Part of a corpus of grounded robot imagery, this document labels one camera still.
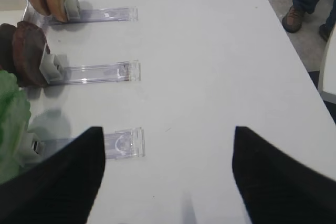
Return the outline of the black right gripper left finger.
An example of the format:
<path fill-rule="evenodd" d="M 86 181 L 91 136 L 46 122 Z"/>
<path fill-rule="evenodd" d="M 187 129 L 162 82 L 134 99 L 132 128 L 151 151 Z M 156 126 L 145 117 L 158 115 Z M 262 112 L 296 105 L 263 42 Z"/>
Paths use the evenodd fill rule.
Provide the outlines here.
<path fill-rule="evenodd" d="M 102 127 L 90 127 L 53 156 L 1 184 L 1 223 L 86 223 L 106 153 Z"/>

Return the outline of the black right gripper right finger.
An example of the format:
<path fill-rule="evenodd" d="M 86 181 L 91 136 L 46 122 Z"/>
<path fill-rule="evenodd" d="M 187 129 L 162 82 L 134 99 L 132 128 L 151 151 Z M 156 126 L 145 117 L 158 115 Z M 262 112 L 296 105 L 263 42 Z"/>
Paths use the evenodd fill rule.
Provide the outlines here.
<path fill-rule="evenodd" d="M 335 181 L 248 127 L 235 128 L 232 170 L 252 223 L 335 223 Z"/>

